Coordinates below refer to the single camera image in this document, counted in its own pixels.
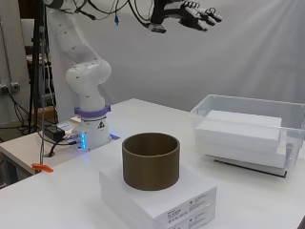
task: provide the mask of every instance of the clear plastic bin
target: clear plastic bin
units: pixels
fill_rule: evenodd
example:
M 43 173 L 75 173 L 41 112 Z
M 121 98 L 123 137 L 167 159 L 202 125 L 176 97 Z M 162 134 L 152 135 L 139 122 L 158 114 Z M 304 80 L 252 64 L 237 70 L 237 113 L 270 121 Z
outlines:
M 303 104 L 210 94 L 190 117 L 199 153 L 275 175 L 292 171 L 305 136 Z

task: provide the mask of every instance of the robotic hand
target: robotic hand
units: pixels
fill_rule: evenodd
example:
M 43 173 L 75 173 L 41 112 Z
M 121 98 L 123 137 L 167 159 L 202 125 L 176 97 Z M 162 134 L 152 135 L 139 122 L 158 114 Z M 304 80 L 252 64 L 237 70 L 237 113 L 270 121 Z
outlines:
M 207 31 L 222 21 L 215 14 L 215 8 L 202 9 L 200 4 L 189 0 L 154 0 L 151 24 L 149 29 L 155 32 L 166 32 L 162 25 L 165 18 L 179 18 L 179 23 L 185 27 L 199 31 Z

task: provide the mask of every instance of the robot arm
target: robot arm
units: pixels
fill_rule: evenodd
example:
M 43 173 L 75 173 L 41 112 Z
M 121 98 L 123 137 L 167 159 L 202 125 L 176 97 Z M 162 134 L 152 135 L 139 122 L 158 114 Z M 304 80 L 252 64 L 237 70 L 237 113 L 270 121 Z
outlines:
M 137 20 L 151 31 L 165 32 L 162 25 L 165 18 L 179 18 L 179 23 L 186 27 L 207 31 L 221 18 L 214 13 L 214 9 L 204 10 L 199 4 L 182 0 L 153 0 L 154 8 L 149 23 L 143 23 L 136 15 L 131 0 L 129 3 L 132 13 Z M 73 129 L 79 150 L 89 151 L 107 144 L 111 138 L 106 122 L 106 113 L 109 108 L 98 91 L 98 85 L 105 82 L 111 75 L 109 63 L 103 60 L 86 42 L 83 34 L 75 26 L 72 14 L 82 13 L 90 19 L 95 16 L 86 13 L 82 8 L 88 3 L 98 9 L 92 0 L 44 0 L 45 5 L 51 8 L 48 14 L 49 26 L 60 50 L 75 65 L 66 72 L 66 80 L 77 93 L 80 101 L 79 114 L 81 123 Z
M 132 13 L 137 20 L 144 27 L 147 27 L 149 30 L 155 32 L 166 32 L 165 27 L 162 25 L 164 19 L 166 18 L 178 18 L 180 19 L 179 23 L 181 25 L 199 31 L 207 31 L 209 27 L 213 27 L 215 24 L 222 21 L 222 18 L 215 14 L 215 8 L 199 8 L 200 4 L 192 0 L 153 0 L 154 6 L 152 17 L 149 23 L 145 23 L 142 22 L 139 16 L 135 13 L 131 0 L 127 0 L 123 6 L 126 6 L 127 3 L 129 3 Z M 45 0 L 45 4 L 48 8 L 62 10 L 69 13 L 81 12 L 92 20 L 96 20 L 94 15 L 82 11 L 82 8 L 87 4 L 94 7 L 98 11 L 107 14 L 113 13 L 100 10 L 92 2 L 92 0 Z
M 83 151 L 95 149 L 111 140 L 106 122 L 109 108 L 105 106 L 98 85 L 110 77 L 112 68 L 87 44 L 71 15 L 50 10 L 48 23 L 59 49 L 75 63 L 67 70 L 66 80 L 78 96 L 78 114 L 82 117 L 72 131 L 76 147 Z

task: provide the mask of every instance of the brown cylinder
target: brown cylinder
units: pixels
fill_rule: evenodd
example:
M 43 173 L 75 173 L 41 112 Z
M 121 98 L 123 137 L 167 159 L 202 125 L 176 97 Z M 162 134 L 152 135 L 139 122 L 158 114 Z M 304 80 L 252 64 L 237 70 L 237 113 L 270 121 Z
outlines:
M 123 142 L 123 176 L 132 188 L 157 191 L 179 180 L 180 143 L 170 135 L 145 133 Z

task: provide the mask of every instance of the white wall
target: white wall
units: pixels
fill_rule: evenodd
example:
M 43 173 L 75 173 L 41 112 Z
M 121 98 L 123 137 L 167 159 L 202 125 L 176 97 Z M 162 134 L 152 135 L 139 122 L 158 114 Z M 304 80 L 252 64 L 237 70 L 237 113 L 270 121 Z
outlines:
M 143 11 L 150 4 L 138 2 Z M 224 18 L 207 33 L 175 20 L 166 21 L 167 33 L 152 33 L 129 10 L 119 14 L 118 27 L 113 18 L 76 17 L 89 44 L 112 65 L 112 77 L 101 87 L 109 103 L 136 97 L 189 111 L 207 94 L 305 102 L 304 1 L 200 2 Z M 64 79 L 71 63 L 60 65 L 56 94 L 65 119 L 73 107 Z
M 18 82 L 21 90 L 14 97 L 25 108 L 29 108 L 30 84 L 23 45 L 18 0 L 0 0 L 0 17 L 3 21 L 4 37 L 0 36 L 0 80 L 9 84 L 9 73 L 3 49 L 3 39 L 8 51 L 10 74 L 13 82 Z M 6 96 L 0 96 L 0 124 L 16 120 L 12 102 Z

